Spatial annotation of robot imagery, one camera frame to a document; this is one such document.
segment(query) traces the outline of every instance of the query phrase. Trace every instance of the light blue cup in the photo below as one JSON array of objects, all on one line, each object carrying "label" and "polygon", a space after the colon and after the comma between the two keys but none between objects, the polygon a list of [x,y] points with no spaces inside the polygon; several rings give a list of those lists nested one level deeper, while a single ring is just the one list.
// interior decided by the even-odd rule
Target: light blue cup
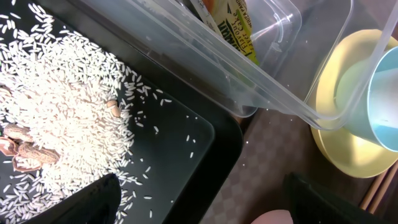
[{"label": "light blue cup", "polygon": [[[347,69],[336,92],[338,108],[344,108],[354,84],[368,61]],[[373,73],[351,119],[344,126],[352,134],[398,152],[398,47],[387,51]]]}]

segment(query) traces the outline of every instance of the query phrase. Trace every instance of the black plastic tray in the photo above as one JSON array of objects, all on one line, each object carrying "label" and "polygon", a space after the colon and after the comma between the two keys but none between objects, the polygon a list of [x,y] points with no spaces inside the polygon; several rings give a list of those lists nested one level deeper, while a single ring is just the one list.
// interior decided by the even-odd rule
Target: black plastic tray
[{"label": "black plastic tray", "polygon": [[[183,180],[178,181],[177,178],[175,179],[176,183],[178,183],[177,186],[173,187],[170,184],[168,188],[162,186],[162,183],[172,182],[173,176],[168,177],[159,174],[157,175],[158,179],[150,176],[150,180],[153,179],[155,183],[146,184],[146,188],[150,190],[154,198],[163,197],[162,201],[168,203],[171,200],[175,200],[174,203],[167,205],[163,203],[151,205],[151,208],[157,206],[157,209],[159,209],[157,213],[154,212],[152,223],[198,223],[241,153],[243,140],[238,124],[221,108],[141,54],[136,47],[139,48],[142,45],[134,37],[126,34],[80,1],[39,0],[37,2],[63,22],[74,27],[75,30],[81,32],[108,52],[115,54],[136,72],[143,74],[155,86],[172,96],[170,98],[175,102],[173,105],[178,108],[174,108],[169,112],[162,112],[165,115],[164,117],[159,116],[159,113],[150,114],[152,110],[146,110],[146,116],[150,117],[149,121],[154,122],[153,125],[159,127],[161,133],[168,132],[167,128],[182,129],[183,131],[175,136],[171,135],[170,138],[175,138],[175,141],[169,141],[171,144],[166,147],[159,144],[159,141],[153,141],[153,133],[148,128],[144,129],[146,130],[144,132],[148,133],[143,132],[141,136],[136,133],[136,139],[140,139],[140,141],[136,141],[134,148],[142,147],[149,150],[134,150],[135,163],[141,163],[137,158],[142,156],[144,163],[147,159],[149,161],[150,158],[151,163],[148,166],[153,167],[156,164],[164,168],[169,167],[172,170],[179,168],[179,172],[185,173],[182,176],[186,177],[186,180],[183,178]],[[194,116],[198,116],[198,120],[192,120]],[[202,125],[193,126],[190,124],[191,122],[201,123]],[[164,124],[165,128],[162,128],[159,123],[166,123]],[[196,132],[197,136],[202,134],[204,139],[203,145],[198,144],[201,155],[196,155],[195,153],[194,158],[197,156],[197,162],[191,172],[189,171],[190,169],[184,171],[187,165],[180,162],[189,161],[189,159],[181,160],[183,158],[174,156],[176,154],[184,155],[185,153],[187,158],[189,158],[191,149],[188,149],[187,152],[176,153],[176,151],[181,151],[182,149],[176,149],[178,145],[173,143],[177,142],[180,144],[184,142],[188,134],[187,131]],[[143,165],[138,167],[138,169],[145,170],[146,167],[146,165]],[[137,202],[136,205],[139,207],[142,203]],[[144,213],[143,217],[149,216],[147,212]],[[138,217],[136,219],[139,223],[146,223],[146,220],[148,219],[141,220]]]}]

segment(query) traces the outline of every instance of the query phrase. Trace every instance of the plastic container lid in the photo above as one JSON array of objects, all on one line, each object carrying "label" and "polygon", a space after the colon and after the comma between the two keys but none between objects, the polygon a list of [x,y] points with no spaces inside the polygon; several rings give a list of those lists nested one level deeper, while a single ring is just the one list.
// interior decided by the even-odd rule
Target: plastic container lid
[{"label": "plastic container lid", "polygon": [[[268,108],[296,114],[317,129],[337,129],[347,122],[398,20],[398,0],[246,0],[257,66],[175,0],[79,1],[232,114],[246,117],[257,107]],[[371,51],[350,60],[368,58],[369,63],[353,83],[347,104],[317,107],[318,82],[336,47],[364,29],[382,32]]]}]

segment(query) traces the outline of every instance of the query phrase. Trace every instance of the checkered tablecloth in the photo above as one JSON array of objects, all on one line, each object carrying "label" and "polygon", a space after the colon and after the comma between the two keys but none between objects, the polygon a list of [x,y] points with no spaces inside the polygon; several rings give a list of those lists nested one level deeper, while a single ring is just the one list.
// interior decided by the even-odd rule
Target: checkered tablecloth
[{"label": "checkered tablecloth", "polygon": [[330,164],[310,127],[299,117],[259,110],[245,134],[242,154],[201,224],[247,224],[261,214],[288,209],[284,175],[299,172],[358,205],[373,179],[355,179]]}]

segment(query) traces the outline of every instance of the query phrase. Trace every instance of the yellow plate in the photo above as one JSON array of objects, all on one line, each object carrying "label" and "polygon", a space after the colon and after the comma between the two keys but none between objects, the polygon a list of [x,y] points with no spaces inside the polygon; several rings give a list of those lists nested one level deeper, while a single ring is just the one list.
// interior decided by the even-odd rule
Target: yellow plate
[{"label": "yellow plate", "polygon": [[339,170],[352,177],[374,177],[390,168],[398,159],[398,152],[356,137],[345,128],[337,131],[311,130],[322,154]]},{"label": "yellow plate", "polygon": [[[338,44],[318,82],[317,111],[330,115],[337,113],[334,95],[340,76],[356,62],[366,59],[364,57],[371,54],[380,36],[379,30],[361,30]],[[398,41],[391,37],[386,50],[396,46]],[[353,177],[374,177],[398,159],[397,152],[356,137],[344,128],[337,131],[312,128],[312,134],[322,154],[339,170]]]}]

